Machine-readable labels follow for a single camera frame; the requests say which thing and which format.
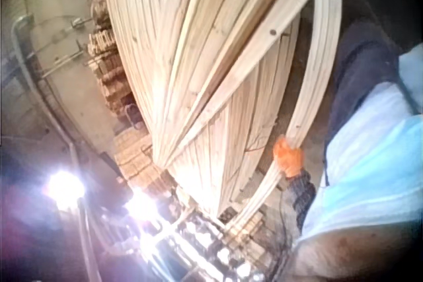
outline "hand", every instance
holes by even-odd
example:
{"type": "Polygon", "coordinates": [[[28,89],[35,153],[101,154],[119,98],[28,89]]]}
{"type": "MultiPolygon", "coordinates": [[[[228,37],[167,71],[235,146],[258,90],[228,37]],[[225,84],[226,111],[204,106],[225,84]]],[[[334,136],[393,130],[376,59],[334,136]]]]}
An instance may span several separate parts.
{"type": "Polygon", "coordinates": [[[301,173],[303,168],[303,151],[300,148],[291,149],[285,136],[281,136],[273,146],[273,157],[287,178],[301,173]]]}

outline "wooden plank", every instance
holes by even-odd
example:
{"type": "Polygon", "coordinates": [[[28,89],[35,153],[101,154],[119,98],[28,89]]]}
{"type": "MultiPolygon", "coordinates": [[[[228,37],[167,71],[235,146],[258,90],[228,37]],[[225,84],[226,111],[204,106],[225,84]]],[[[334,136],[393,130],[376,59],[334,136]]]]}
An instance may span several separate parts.
{"type": "Polygon", "coordinates": [[[166,120],[165,106],[171,74],[177,70],[200,0],[165,0],[166,14],[161,21],[157,41],[157,64],[154,74],[154,161],[160,163],[161,136],[166,120]]]}
{"type": "Polygon", "coordinates": [[[179,148],[183,149],[203,127],[210,121],[219,109],[228,101],[230,96],[238,89],[246,76],[253,70],[266,51],[278,39],[307,0],[276,0],[264,21],[254,32],[247,46],[232,66],[226,78],[219,85],[210,98],[194,125],[180,142],[179,148]]]}
{"type": "MultiPolygon", "coordinates": [[[[306,75],[301,87],[299,104],[297,103],[295,107],[295,117],[293,116],[291,119],[287,132],[287,137],[292,141],[294,147],[298,147],[305,137],[326,89],[338,42],[341,6],[342,0],[315,0],[312,46],[307,61],[306,75]],[[312,93],[305,92],[306,88],[311,89],[312,93]]],[[[227,225],[227,230],[238,223],[245,223],[246,219],[250,219],[254,215],[275,188],[281,175],[277,164],[272,162],[262,183],[245,208],[227,225]]]]}
{"type": "Polygon", "coordinates": [[[241,177],[238,178],[237,183],[232,189],[231,199],[233,201],[236,200],[240,190],[246,186],[252,177],[252,173],[257,167],[263,154],[264,147],[269,140],[276,118],[278,117],[278,111],[288,83],[293,53],[297,43],[299,18],[299,15],[297,15],[289,28],[285,30],[284,35],[281,37],[280,45],[276,43],[272,46],[278,47],[276,65],[274,65],[275,62],[272,57],[272,54],[275,55],[274,52],[272,53],[272,48],[263,58],[263,60],[270,59],[270,61],[261,65],[262,72],[261,78],[259,79],[261,86],[257,90],[256,110],[254,111],[249,140],[240,167],[239,175],[241,177]],[[273,68],[273,65],[275,71],[271,73],[270,70],[273,68]]]}
{"type": "Polygon", "coordinates": [[[228,140],[225,167],[223,169],[222,190],[217,214],[230,206],[233,184],[239,175],[239,167],[243,160],[243,153],[249,136],[254,100],[256,98],[258,68],[253,71],[237,89],[228,103],[228,140]]]}
{"type": "Polygon", "coordinates": [[[175,58],[173,70],[169,80],[169,87],[166,99],[166,106],[163,117],[164,129],[160,133],[159,156],[156,162],[164,163],[164,158],[170,154],[178,141],[180,115],[189,111],[190,102],[185,100],[187,88],[195,70],[198,58],[208,38],[213,22],[219,12],[223,0],[199,0],[198,6],[192,18],[189,32],[186,35],[183,51],[180,58],[175,58]]]}
{"type": "Polygon", "coordinates": [[[256,28],[256,25],[270,6],[271,2],[273,2],[273,0],[248,0],[246,2],[232,31],[230,31],[223,47],[220,49],[219,55],[214,61],[213,67],[202,89],[199,91],[198,97],[192,105],[190,113],[186,117],[183,133],[186,133],[186,130],[192,125],[201,109],[209,100],[212,92],[215,91],[218,83],[220,83],[223,76],[226,75],[226,72],[236,60],[245,42],[256,28]]]}
{"type": "Polygon", "coordinates": [[[342,0],[315,0],[309,58],[297,105],[286,133],[299,147],[317,114],[336,53],[342,16],[342,0]]]}

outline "person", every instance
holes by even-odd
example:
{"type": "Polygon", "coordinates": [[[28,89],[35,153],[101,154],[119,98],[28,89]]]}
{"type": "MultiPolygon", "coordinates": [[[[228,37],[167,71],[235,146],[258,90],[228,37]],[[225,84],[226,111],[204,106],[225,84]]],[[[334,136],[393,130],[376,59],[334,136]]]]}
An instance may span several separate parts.
{"type": "Polygon", "coordinates": [[[356,22],[334,83],[317,192],[302,151],[285,137],[274,145],[289,184],[282,210],[292,207],[301,232],[274,280],[421,281],[423,44],[399,57],[376,26],[356,22]]]}

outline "dark sleeve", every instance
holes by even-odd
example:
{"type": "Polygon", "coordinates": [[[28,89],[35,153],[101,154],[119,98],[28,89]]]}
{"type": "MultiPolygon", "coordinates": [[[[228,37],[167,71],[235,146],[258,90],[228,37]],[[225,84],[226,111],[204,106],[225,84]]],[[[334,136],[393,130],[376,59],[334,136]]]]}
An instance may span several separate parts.
{"type": "Polygon", "coordinates": [[[301,234],[305,216],[316,196],[316,189],[310,182],[310,174],[301,169],[299,175],[288,180],[288,186],[282,193],[281,210],[288,230],[293,236],[298,231],[301,234]]]}

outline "lumber stack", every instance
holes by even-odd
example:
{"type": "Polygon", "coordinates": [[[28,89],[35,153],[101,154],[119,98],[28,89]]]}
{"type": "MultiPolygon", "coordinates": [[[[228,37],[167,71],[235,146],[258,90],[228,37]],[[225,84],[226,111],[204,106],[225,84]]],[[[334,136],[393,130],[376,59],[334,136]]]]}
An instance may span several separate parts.
{"type": "Polygon", "coordinates": [[[114,138],[116,164],[132,188],[155,197],[170,190],[163,171],[152,160],[151,135],[144,125],[124,130],[114,138]]]}
{"type": "Polygon", "coordinates": [[[116,116],[125,116],[135,103],[110,24],[106,0],[89,0],[95,29],[89,34],[88,66],[97,78],[106,106],[116,116]]]}
{"type": "Polygon", "coordinates": [[[261,157],[306,1],[107,0],[153,161],[212,217],[261,157]]]}

